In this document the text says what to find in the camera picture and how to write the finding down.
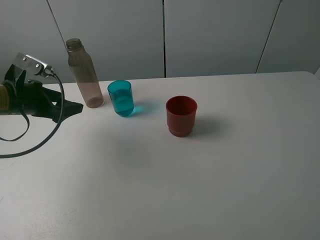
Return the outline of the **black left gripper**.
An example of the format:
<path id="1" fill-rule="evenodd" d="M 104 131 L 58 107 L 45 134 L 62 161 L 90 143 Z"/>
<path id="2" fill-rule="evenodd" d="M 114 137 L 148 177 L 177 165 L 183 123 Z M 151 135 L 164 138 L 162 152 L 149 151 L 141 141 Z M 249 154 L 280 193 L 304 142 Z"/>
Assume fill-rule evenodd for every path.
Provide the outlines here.
<path id="1" fill-rule="evenodd" d="M 0 114 L 51 118 L 55 123 L 80 114 L 84 105 L 63 100 L 62 92 L 49 90 L 37 80 L 25 81 L 27 71 L 12 64 L 0 83 Z"/>

